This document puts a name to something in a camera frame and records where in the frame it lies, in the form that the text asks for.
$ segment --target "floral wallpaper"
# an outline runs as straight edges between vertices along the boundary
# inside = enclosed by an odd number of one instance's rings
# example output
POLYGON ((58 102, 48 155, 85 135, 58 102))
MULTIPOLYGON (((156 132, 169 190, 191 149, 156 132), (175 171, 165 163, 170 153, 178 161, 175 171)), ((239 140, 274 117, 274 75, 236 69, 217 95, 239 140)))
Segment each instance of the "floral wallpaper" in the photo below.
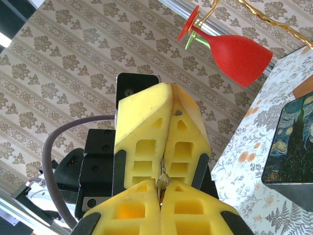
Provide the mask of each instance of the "floral wallpaper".
MULTIPOLYGON (((217 67, 207 47, 177 42, 185 20, 157 0, 46 0, 0 55, 0 187, 14 192, 37 176, 44 141, 55 128, 114 114, 115 77, 155 74, 177 83, 201 109, 212 147, 222 154, 265 77, 242 88, 217 67)), ((60 135, 52 157, 83 147, 89 128, 60 135)))
MULTIPOLYGON (((186 0, 199 5, 208 12, 211 0, 186 0)), ((268 17, 286 23, 309 40, 313 40, 313 2, 311 0, 247 0, 268 17)), ((304 44, 279 27, 271 26, 254 16, 237 0, 222 0, 210 17, 232 34, 251 38, 273 52, 272 62, 276 63, 304 44)))
POLYGON ((281 111, 295 100, 293 89, 313 74, 312 58, 313 50, 304 47, 277 63, 212 170, 220 199, 256 235, 313 234, 313 212, 261 182, 281 111))

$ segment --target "painting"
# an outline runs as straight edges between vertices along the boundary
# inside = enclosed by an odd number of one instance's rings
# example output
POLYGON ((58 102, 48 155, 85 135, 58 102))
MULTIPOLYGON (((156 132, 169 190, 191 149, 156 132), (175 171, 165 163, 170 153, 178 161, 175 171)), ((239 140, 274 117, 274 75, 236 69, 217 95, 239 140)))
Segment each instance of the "painting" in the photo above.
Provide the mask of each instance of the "painting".
POLYGON ((284 106, 262 181, 313 182, 313 92, 284 106))

